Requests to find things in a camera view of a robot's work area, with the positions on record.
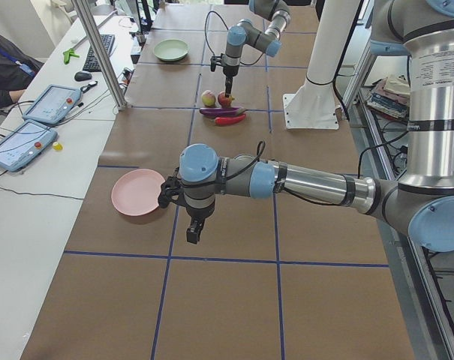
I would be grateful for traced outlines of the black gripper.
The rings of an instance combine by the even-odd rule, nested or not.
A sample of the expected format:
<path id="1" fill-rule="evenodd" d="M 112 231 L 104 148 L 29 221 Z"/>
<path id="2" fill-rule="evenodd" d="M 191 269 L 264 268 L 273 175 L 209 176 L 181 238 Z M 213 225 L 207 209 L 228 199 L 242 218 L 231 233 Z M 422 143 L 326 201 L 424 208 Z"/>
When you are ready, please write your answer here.
<path id="1" fill-rule="evenodd" d="M 186 239 L 188 243 L 197 244 L 200 241 L 200 235 L 206 219 L 214 212 L 214 204 L 211 203 L 203 208 L 195 208 L 191 205 L 187 205 L 186 211 L 191 217 L 190 225 L 186 229 Z"/>
<path id="2" fill-rule="evenodd" d="M 237 75 L 237 66 L 226 64 L 223 66 L 223 74 L 225 78 L 225 97 L 229 98 L 232 95 L 233 77 Z"/>

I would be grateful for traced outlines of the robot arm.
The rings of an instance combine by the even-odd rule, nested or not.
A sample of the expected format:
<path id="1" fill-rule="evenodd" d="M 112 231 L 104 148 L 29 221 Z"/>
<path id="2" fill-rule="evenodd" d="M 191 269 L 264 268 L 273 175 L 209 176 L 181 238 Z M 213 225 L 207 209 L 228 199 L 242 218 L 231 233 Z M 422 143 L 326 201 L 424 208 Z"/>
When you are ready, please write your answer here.
<path id="1" fill-rule="evenodd" d="M 318 109 L 338 73 L 344 46 L 361 1 L 325 1 L 305 84 L 284 100 L 285 124 L 324 129 Z M 226 68 L 230 95 L 244 45 L 276 56 L 292 12 L 284 1 L 249 1 L 252 13 L 270 22 L 260 31 L 241 19 L 227 31 L 225 54 L 213 56 L 211 70 Z M 328 26 L 340 32 L 327 44 Z M 380 219 L 431 251 L 454 251 L 454 1 L 374 1 L 371 45 L 375 55 L 410 55 L 410 112 L 407 167 L 398 181 L 352 177 L 307 169 L 257 156 L 219 157 L 206 144 L 193 144 L 179 157 L 179 170 L 161 186 L 158 204 L 186 208 L 187 241 L 198 243 L 205 219 L 215 210 L 216 194 L 254 199 L 286 191 L 324 206 L 353 207 Z"/>
<path id="2" fill-rule="evenodd" d="M 249 19 L 241 19 L 228 30 L 225 51 L 220 56 L 227 98 L 232 94 L 233 78 L 239 72 L 244 45 L 275 57 L 281 48 L 281 33 L 291 21 L 289 7 L 284 1 L 250 1 L 248 6 L 252 13 L 270 21 L 270 24 L 261 31 Z"/>

